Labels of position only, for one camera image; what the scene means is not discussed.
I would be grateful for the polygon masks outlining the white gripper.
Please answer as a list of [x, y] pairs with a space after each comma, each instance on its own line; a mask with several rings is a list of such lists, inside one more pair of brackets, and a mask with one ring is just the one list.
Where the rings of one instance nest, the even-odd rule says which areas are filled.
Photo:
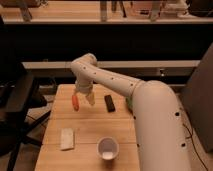
[[82, 93], [86, 95], [86, 99], [91, 106], [95, 104], [95, 96], [92, 92], [93, 86], [92, 85], [79, 85], [77, 84], [75, 87], [76, 93]]

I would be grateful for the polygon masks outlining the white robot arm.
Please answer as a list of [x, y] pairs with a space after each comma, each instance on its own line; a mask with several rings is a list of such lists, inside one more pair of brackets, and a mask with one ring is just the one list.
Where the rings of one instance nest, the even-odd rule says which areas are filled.
[[178, 100], [167, 84], [101, 69], [91, 53], [73, 60], [71, 70], [79, 93], [98, 83], [132, 100], [140, 171], [192, 171]]

